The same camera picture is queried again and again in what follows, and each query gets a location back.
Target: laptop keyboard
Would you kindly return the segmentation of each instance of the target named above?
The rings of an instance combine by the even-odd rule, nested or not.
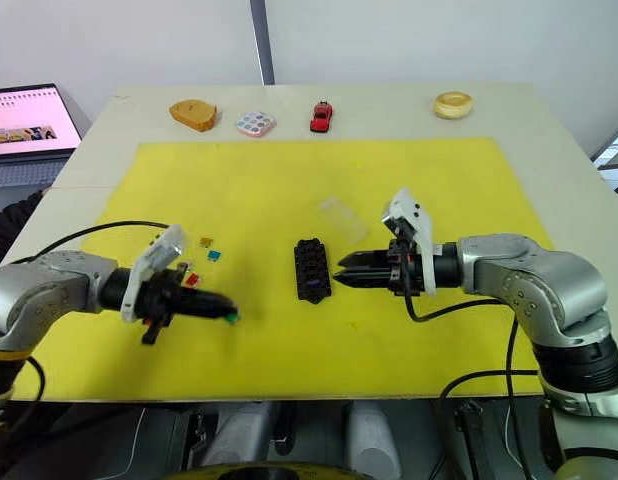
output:
[[[0,165],[0,188],[51,185],[66,162]]]

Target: robotic arm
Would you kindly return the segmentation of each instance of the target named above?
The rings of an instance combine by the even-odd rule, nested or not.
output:
[[[508,305],[540,366],[549,467],[560,468],[557,479],[618,478],[618,350],[598,271],[576,255],[544,250],[521,235],[434,246],[431,221],[406,190],[392,199],[383,222],[396,236],[389,248],[348,255],[334,278],[401,296],[407,286],[408,295],[461,287]]]
[[[142,343],[150,345],[176,313],[233,322],[237,308],[230,299],[180,286],[186,264],[166,269],[181,254],[183,243],[180,226],[172,225],[132,269],[73,251],[0,267],[0,409],[11,397],[13,382],[33,349],[66,313],[120,310],[126,321],[144,319],[148,330]],[[0,449],[8,429],[0,420]]]

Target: floor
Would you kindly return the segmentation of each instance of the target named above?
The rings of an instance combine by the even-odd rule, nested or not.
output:
[[[538,480],[551,478],[539,451],[537,407],[542,400],[529,397],[518,400],[524,443],[534,476]],[[347,402],[302,402],[297,415],[297,437],[293,451],[286,457],[276,454],[272,447],[269,460],[303,461],[343,466],[342,411]],[[453,411],[460,400],[451,402]],[[483,422],[489,456],[497,478],[524,478],[521,470],[507,456],[502,441],[502,430],[507,411],[506,401],[483,400]],[[382,401],[380,406],[387,417],[402,465],[402,478],[426,479],[440,454],[440,442],[432,416],[431,403],[427,400]],[[115,407],[107,405],[79,405],[72,407],[56,424],[57,428],[72,425]],[[212,405],[195,407],[211,409]],[[220,425],[227,412],[235,406],[220,404]],[[177,471],[174,461],[182,434],[184,413],[178,410],[149,407],[130,408],[127,412],[103,421],[90,429],[75,433],[54,444],[43,446],[25,456],[5,477],[8,480],[43,480],[57,478],[97,479],[123,472],[129,463],[138,420],[135,453],[129,471],[115,477],[125,479],[153,479]],[[468,462],[462,434],[453,431],[453,418],[448,416],[451,432],[460,460]],[[510,444],[513,433],[509,432]],[[437,480],[454,478],[444,469]]]

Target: red toy car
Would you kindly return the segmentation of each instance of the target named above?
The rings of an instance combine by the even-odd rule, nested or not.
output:
[[[333,107],[327,102],[320,102],[313,107],[313,118],[309,124],[312,132],[325,133],[329,130],[329,122],[333,115]]]

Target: small colored block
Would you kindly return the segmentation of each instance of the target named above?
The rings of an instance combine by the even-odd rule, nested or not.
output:
[[[230,313],[229,315],[227,315],[226,318],[227,318],[227,322],[233,325],[238,320],[240,320],[240,315],[238,315],[237,313]]]
[[[185,285],[188,285],[190,287],[195,287],[199,283],[200,283],[200,277],[196,275],[195,273],[192,273],[191,275],[189,275],[187,280],[185,280]]]
[[[211,260],[212,262],[217,262],[220,258],[220,252],[216,252],[215,250],[211,250],[207,255],[207,260]]]
[[[200,246],[204,248],[209,248],[213,243],[213,238],[201,237],[200,238]]]

